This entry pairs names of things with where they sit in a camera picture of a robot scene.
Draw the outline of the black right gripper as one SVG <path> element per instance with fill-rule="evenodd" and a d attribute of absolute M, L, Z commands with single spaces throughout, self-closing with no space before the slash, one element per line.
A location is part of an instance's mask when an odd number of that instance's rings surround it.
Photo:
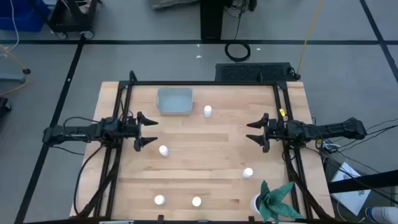
<path fill-rule="evenodd" d="M 250 128 L 261 129 L 263 127 L 263 136 L 256 136 L 252 134 L 247 134 L 246 137 L 251 139 L 252 141 L 258 143 L 258 145 L 262 146 L 263 152 L 269 152 L 270 149 L 270 139 L 278 141 L 279 137 L 279 128 L 277 125 L 276 119 L 269 119 L 269 114 L 264 113 L 263 117 L 256 122 L 249 123 L 246 126 Z"/>

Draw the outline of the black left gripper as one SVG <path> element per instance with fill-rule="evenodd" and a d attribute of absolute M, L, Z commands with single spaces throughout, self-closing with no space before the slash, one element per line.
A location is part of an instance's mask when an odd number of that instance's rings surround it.
<path fill-rule="evenodd" d="M 158 137 L 141 137 L 141 126 L 152 126 L 157 125 L 158 122 L 146 118 L 141 111 L 137 113 L 137 116 L 128 116 L 125 123 L 125 138 L 134 138 L 134 150 L 137 152 L 141 151 L 141 148 L 147 144 L 156 141 Z"/>

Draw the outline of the grey plastic basket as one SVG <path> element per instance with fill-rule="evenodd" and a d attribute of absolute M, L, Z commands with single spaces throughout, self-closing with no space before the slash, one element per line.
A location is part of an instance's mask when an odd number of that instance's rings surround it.
<path fill-rule="evenodd" d="M 193 109 L 193 90 L 159 88 L 156 106 L 162 115 L 190 115 Z"/>

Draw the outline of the green plant in white pot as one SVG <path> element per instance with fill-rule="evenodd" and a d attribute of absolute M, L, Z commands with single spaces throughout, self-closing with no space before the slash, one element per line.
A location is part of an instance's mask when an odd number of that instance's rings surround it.
<path fill-rule="evenodd" d="M 266 222 L 272 218 L 275 224 L 279 223 L 279 217 L 283 216 L 292 219 L 303 219 L 293 206 L 283 202 L 283 199 L 293 189 L 294 183 L 289 182 L 277 189 L 271 190 L 265 180 L 262 181 L 260 192 L 251 199 L 252 209 L 260 214 L 263 221 Z"/>

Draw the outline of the white power strip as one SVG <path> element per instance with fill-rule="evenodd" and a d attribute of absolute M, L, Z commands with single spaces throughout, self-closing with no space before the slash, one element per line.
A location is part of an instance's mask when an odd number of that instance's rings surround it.
<path fill-rule="evenodd" d="M 321 143 L 321 147 L 323 151 L 328 153 L 336 153 L 340 150 L 340 145 L 331 142 L 330 140 L 324 139 Z"/>

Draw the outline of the white cardboard box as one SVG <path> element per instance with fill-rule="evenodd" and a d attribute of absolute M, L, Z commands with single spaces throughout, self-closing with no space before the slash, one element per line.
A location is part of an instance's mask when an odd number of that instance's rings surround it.
<path fill-rule="evenodd" d="M 361 174 L 356 172 L 347 162 L 340 165 L 331 182 L 350 179 L 351 177 L 360 177 Z M 332 197 L 337 199 L 340 205 L 347 208 L 352 214 L 358 215 L 365 201 L 367 200 L 370 190 L 357 190 L 350 192 L 333 193 Z"/>

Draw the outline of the black floor beam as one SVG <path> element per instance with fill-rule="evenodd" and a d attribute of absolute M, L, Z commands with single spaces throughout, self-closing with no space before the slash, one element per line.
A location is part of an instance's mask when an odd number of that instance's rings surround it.
<path fill-rule="evenodd" d="M 371 190 L 395 186 L 398 186 L 398 170 L 328 183 L 329 193 Z"/>

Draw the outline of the black upright column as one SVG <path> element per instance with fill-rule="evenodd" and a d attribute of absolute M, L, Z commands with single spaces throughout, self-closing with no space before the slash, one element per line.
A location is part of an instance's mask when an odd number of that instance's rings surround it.
<path fill-rule="evenodd" d="M 221 39 L 223 9 L 223 0 L 200 0 L 201 39 Z"/>

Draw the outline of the black wheeled cart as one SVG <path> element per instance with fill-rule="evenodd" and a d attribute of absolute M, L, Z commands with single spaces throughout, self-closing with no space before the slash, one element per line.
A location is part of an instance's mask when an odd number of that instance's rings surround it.
<path fill-rule="evenodd" d="M 98 4 L 104 0 L 55 0 L 52 12 L 47 15 L 35 0 L 26 0 L 41 20 L 58 39 L 68 39 L 75 32 L 85 39 L 94 37 L 93 23 Z"/>

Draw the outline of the grey trolley base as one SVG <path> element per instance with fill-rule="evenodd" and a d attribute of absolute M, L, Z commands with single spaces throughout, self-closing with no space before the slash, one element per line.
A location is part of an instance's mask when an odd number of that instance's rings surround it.
<path fill-rule="evenodd" d="M 172 6 L 179 6 L 198 2 L 199 0 L 149 0 L 153 9 L 164 9 Z"/>

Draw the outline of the grey stand base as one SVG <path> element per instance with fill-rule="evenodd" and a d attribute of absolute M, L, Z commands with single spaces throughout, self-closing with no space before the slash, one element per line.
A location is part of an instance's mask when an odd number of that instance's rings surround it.
<path fill-rule="evenodd" d="M 31 70 L 29 68 L 23 68 L 21 73 L 0 72 L 0 80 L 25 83 L 27 81 L 27 75 L 29 75 L 30 73 Z"/>

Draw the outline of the black floor object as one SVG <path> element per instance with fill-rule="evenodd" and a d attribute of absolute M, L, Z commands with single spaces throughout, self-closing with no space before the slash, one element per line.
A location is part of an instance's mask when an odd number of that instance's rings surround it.
<path fill-rule="evenodd" d="M 0 119 L 2 119 L 12 109 L 10 101 L 0 96 Z"/>

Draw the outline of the person's shoe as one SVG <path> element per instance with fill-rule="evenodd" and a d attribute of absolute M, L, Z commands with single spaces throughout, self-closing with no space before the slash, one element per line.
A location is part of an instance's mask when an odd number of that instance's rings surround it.
<path fill-rule="evenodd" d="M 398 224 L 397 207 L 368 207 L 366 218 L 377 224 Z"/>

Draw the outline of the blue plastic bin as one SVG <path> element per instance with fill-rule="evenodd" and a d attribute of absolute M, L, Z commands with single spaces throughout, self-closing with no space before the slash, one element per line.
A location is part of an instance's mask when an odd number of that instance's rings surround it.
<path fill-rule="evenodd" d="M 0 29 L 39 32 L 44 21 L 28 0 L 0 0 Z"/>

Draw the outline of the black aluminium table frame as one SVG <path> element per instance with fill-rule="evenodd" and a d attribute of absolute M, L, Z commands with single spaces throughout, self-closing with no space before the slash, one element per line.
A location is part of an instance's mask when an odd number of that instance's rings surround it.
<path fill-rule="evenodd" d="M 193 90 L 193 111 L 190 115 L 164 116 L 156 106 L 157 91 L 162 87 L 188 87 Z M 245 221 L 260 216 L 251 207 L 251 199 L 259 193 L 265 180 L 272 189 L 287 183 L 287 168 L 282 159 L 283 145 L 272 141 L 270 151 L 262 149 L 247 134 L 260 134 L 259 129 L 246 126 L 264 113 L 279 115 L 276 100 L 283 91 L 272 85 L 253 83 L 217 83 L 210 81 L 145 82 L 135 84 L 129 109 L 141 111 L 158 122 L 145 126 L 145 137 L 158 139 L 140 152 L 134 150 L 132 139 L 120 149 L 101 149 L 97 142 L 86 148 L 86 165 L 78 188 L 77 206 L 82 209 L 100 185 L 102 170 L 114 159 L 120 160 L 113 186 L 108 188 L 98 205 L 98 215 L 115 220 L 180 221 Z M 212 107 L 212 115 L 204 116 L 204 107 Z M 159 147 L 169 149 L 168 156 Z M 253 169 L 250 178 L 243 170 Z M 156 205 L 156 195 L 165 203 Z M 199 207 L 192 205 L 200 197 Z"/>

